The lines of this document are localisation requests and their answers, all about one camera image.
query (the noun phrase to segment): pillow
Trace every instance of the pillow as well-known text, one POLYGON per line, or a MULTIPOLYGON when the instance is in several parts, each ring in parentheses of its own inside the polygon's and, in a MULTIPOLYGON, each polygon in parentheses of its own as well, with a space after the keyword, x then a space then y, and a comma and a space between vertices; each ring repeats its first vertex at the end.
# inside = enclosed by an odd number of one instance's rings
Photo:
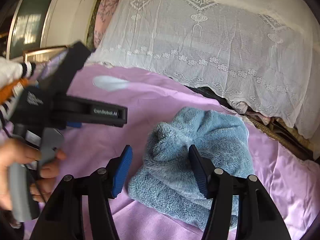
POLYGON ((94 47, 97 48, 100 41, 108 28, 113 14, 118 6, 119 0, 101 0, 98 11, 96 22, 94 26, 94 47))
POLYGON ((302 0, 120 0, 88 62, 207 86, 293 127, 320 63, 319 29, 302 0))

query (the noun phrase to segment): fingernail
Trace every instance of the fingernail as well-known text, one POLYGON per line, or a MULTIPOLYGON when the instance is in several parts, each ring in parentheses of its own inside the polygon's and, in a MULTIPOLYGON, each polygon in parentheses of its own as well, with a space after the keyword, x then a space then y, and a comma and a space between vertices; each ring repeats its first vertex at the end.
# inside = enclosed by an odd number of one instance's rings
POLYGON ((45 171, 44 171, 44 169, 41 169, 41 171, 40 171, 40 176, 42 177, 42 178, 45 178, 45 171))
POLYGON ((31 149, 31 151, 26 152, 26 156, 30 159, 34 159, 36 161, 41 160, 41 152, 35 149, 31 149))
POLYGON ((36 159, 35 159, 36 161, 39 161, 39 160, 41 160, 41 152, 40 151, 37 151, 36 152, 36 159))

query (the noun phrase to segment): window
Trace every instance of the window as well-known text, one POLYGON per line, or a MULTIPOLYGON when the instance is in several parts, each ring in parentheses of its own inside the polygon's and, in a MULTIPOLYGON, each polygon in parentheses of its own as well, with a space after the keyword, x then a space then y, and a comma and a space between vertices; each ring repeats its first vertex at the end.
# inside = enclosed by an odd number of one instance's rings
POLYGON ((22 0, 12 32, 9 58, 40 47, 42 29, 51 0, 22 0))

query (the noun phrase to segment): blue fluffy towel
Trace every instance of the blue fluffy towel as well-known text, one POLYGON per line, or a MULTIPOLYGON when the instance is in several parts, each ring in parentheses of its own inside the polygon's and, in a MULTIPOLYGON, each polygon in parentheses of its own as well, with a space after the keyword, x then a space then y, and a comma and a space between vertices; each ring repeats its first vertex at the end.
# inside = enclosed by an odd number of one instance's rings
MULTIPOLYGON (((195 144, 199 154, 211 159, 215 167, 246 178, 254 173, 248 136, 239 117, 183 108, 172 122, 159 123, 150 134, 144 165, 129 181, 129 196, 204 230, 212 200, 199 192, 188 149, 195 144)), ((237 226, 238 201, 234 196, 230 230, 237 226)))

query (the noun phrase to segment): orange fabric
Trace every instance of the orange fabric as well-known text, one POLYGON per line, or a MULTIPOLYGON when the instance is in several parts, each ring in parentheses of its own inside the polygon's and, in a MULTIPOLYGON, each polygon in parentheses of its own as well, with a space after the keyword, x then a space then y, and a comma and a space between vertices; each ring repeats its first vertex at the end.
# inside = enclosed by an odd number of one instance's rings
POLYGON ((18 84, 21 83, 21 85, 23 87, 25 87, 26 85, 28 85, 28 79, 25 78, 21 78, 19 80, 15 80, 13 81, 11 84, 4 86, 1 90, 0 90, 0 104, 3 104, 8 98, 10 98, 13 95, 12 89, 13 87, 18 84))

